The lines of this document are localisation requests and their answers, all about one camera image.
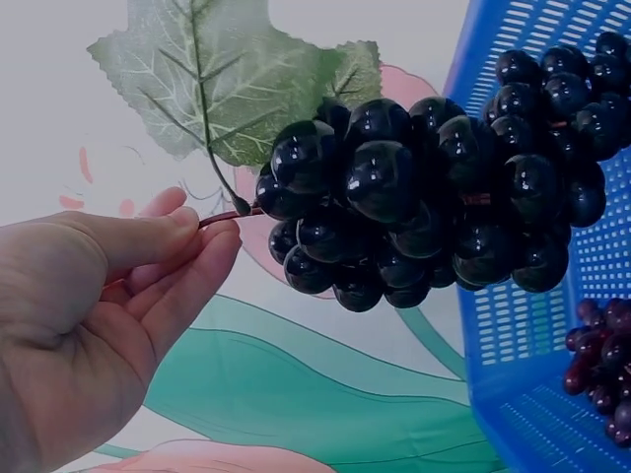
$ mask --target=painted flower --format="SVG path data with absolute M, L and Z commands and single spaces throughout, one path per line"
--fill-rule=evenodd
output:
M 328 466 L 294 451 L 243 446 L 211 440 L 175 440 L 139 456 L 87 470 L 86 473 L 335 473 Z

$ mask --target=fingernail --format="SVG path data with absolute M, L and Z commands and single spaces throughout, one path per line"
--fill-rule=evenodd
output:
M 185 229 L 199 225 L 199 216 L 197 212 L 190 207 L 179 207 L 170 214 L 170 217 Z

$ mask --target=hand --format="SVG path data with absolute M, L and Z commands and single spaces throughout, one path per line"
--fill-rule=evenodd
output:
M 169 189 L 134 220 L 64 212 L 0 228 L 0 471 L 58 468 L 142 405 L 241 246 L 235 222 L 200 232 L 185 198 Z

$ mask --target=pink flower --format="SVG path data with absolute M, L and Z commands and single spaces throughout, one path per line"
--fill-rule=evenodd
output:
M 211 440 L 175 440 L 119 463 L 87 473 L 335 473 L 328 466 L 294 451 L 270 446 L 243 446 Z
M 410 108 L 415 102 L 426 97 L 435 96 L 437 92 L 424 79 L 408 74 L 402 69 L 383 64 L 382 95 L 397 101 L 405 108 Z M 249 199 L 254 196 L 256 176 L 246 168 L 235 168 L 235 186 L 237 193 Z M 240 219 L 241 237 L 244 250 L 270 275 L 285 282 L 283 268 L 272 259 L 267 249 L 267 238 L 276 225 L 276 221 L 266 216 Z M 332 291 L 317 295 L 321 299 L 332 299 Z

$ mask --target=grape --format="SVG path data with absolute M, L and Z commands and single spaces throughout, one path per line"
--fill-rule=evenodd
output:
M 588 103 L 576 114 L 572 126 L 579 133 L 579 140 L 586 154 L 595 161 L 612 158 L 620 146 L 619 124 L 613 112 L 602 103 Z
M 314 120 L 323 121 L 335 131 L 335 137 L 342 141 L 348 129 L 351 111 L 338 99 L 324 97 L 315 111 Z
M 570 330 L 565 336 L 565 347 L 570 352 L 576 352 L 576 344 L 578 340 L 586 333 L 589 333 L 590 330 L 591 329 L 589 327 L 576 327 Z
M 299 121 L 276 137 L 271 168 L 276 180 L 292 192 L 321 194 L 328 190 L 336 157 L 333 128 L 319 120 Z
M 552 128 L 548 131 L 547 138 L 545 156 L 555 163 L 572 166 L 586 159 L 579 142 L 579 133 L 571 126 Z
M 590 101 L 590 90 L 585 82 L 568 72 L 550 76 L 543 91 L 550 116 L 555 121 L 568 120 Z
M 597 93 L 626 94 L 628 88 L 625 64 L 616 56 L 596 54 L 590 61 L 590 83 Z
M 546 234 L 526 238 L 522 264 L 513 270 L 513 281 L 530 293 L 545 293 L 557 287 L 567 271 L 567 247 Z
M 559 72 L 569 72 L 582 79 L 586 78 L 585 65 L 581 57 L 567 47 L 550 47 L 541 56 L 539 65 L 546 78 Z
M 394 141 L 373 141 L 357 149 L 346 172 L 346 198 L 376 222 L 407 220 L 418 189 L 412 153 Z
M 556 220 L 552 227 L 550 227 L 550 235 L 556 238 L 557 241 L 565 244 L 566 246 L 570 244 L 570 240 L 572 239 L 572 227 L 567 222 L 563 220 Z
M 445 257 L 444 253 L 431 263 L 428 271 L 429 284 L 432 288 L 447 288 L 456 281 L 456 272 L 452 267 L 451 259 Z
M 579 60 L 579 64 L 580 64 L 580 69 L 579 72 L 575 73 L 578 76 L 581 77 L 581 79 L 587 79 L 587 77 L 590 75 L 590 63 L 588 62 L 587 57 L 585 57 L 585 54 L 583 54 L 583 52 L 581 51 L 581 49 L 579 49 L 576 46 L 572 46 L 570 44 L 563 44 L 561 45 L 561 47 L 572 51 L 572 53 L 575 55 L 575 57 L 578 58 Z
M 331 268 L 311 259 L 295 246 L 285 258 L 285 279 L 289 286 L 304 294 L 320 294 L 333 285 Z
M 611 335 L 607 329 L 596 329 L 584 334 L 576 342 L 576 353 L 586 363 L 594 365 L 600 360 L 604 342 Z
M 631 433 L 626 431 L 616 431 L 613 442 L 620 448 L 631 447 Z
M 401 289 L 418 283 L 425 276 L 425 264 L 408 258 L 391 245 L 383 244 L 375 255 L 379 274 L 390 288 Z
M 482 119 L 487 125 L 490 125 L 497 119 L 497 114 L 495 113 L 495 96 L 482 108 Z
M 615 426 L 615 421 L 613 420 L 613 416 L 607 417 L 607 420 L 604 424 L 604 434 L 608 436 L 610 439 L 614 439 L 616 432 L 618 432 L 618 428 Z
M 618 405 L 618 395 L 608 386 L 599 386 L 594 392 L 593 403 L 596 411 L 602 416 L 610 416 Z
M 621 400 L 631 400 L 631 382 L 623 382 L 620 385 L 620 395 Z
M 412 120 L 401 105 L 390 99 L 375 99 L 359 105 L 351 112 L 346 143 L 351 149 L 369 141 L 408 143 Z
M 594 311 L 598 310 L 598 303 L 593 299 L 583 299 L 576 306 L 576 314 L 579 320 L 584 321 Z
M 345 309 L 352 312 L 365 312 L 379 303 L 384 287 L 369 271 L 345 269 L 336 276 L 333 293 Z
M 495 96 L 495 113 L 498 117 L 518 115 L 526 119 L 534 118 L 538 102 L 538 91 L 528 84 L 507 84 Z
M 320 207 L 298 222 L 298 244 L 322 263 L 363 259 L 369 255 L 369 241 L 358 220 L 340 207 Z
M 611 330 L 631 330 L 631 304 L 627 301 L 621 301 L 609 307 L 605 311 L 604 317 L 607 327 Z
M 467 215 L 456 229 L 455 245 L 454 270 L 469 285 L 499 283 L 513 268 L 513 236 L 495 222 Z
M 410 258 L 431 258 L 441 251 L 445 242 L 443 220 L 434 206 L 419 200 L 411 220 L 390 227 L 392 245 Z
M 422 136 L 438 132 L 445 122 L 456 116 L 466 115 L 454 101 L 443 97 L 426 97 L 415 103 L 409 114 L 414 132 Z
M 613 421 L 621 431 L 631 431 L 631 401 L 622 401 L 615 410 Z
M 525 51 L 509 49 L 500 54 L 495 63 L 495 76 L 501 86 L 521 82 L 539 87 L 541 70 Z
M 601 179 L 602 170 L 595 163 L 587 163 L 566 176 L 565 212 L 572 227 L 589 227 L 604 214 L 606 196 Z
M 458 275 L 456 275 L 456 283 L 463 288 L 466 291 L 472 291 L 472 292 L 476 292 L 476 291 L 481 291 L 483 290 L 486 286 L 482 286 L 479 284 L 471 284 L 467 281 L 464 281 L 462 278 L 460 278 Z
M 501 116 L 491 125 L 500 138 L 499 154 L 505 161 L 511 156 L 534 151 L 534 135 L 530 125 L 516 115 Z
M 462 192 L 484 190 L 495 154 L 495 133 L 483 121 L 457 116 L 439 129 L 447 179 Z
M 602 362 L 610 370 L 620 370 L 631 362 L 631 335 L 616 333 L 610 336 L 602 346 Z
M 287 253 L 298 244 L 296 240 L 296 223 L 295 220 L 279 222 L 269 233 L 269 253 L 278 264 L 284 264 Z
M 627 40 L 620 33 L 602 32 L 596 39 L 596 52 L 610 54 L 622 59 L 626 51 Z
M 507 160 L 502 187 L 512 210 L 528 226 L 551 225 L 563 206 L 561 176 L 541 155 L 516 155 Z
M 590 368 L 574 362 L 563 375 L 563 389 L 571 396 L 578 396 L 588 388 L 590 379 Z
M 321 201 L 317 195 L 291 192 L 276 180 L 270 165 L 261 169 L 255 193 L 261 210 L 275 220 L 300 219 Z
M 629 113 L 629 100 L 615 92 L 600 94 L 600 104 L 606 107 L 616 123 L 623 123 Z

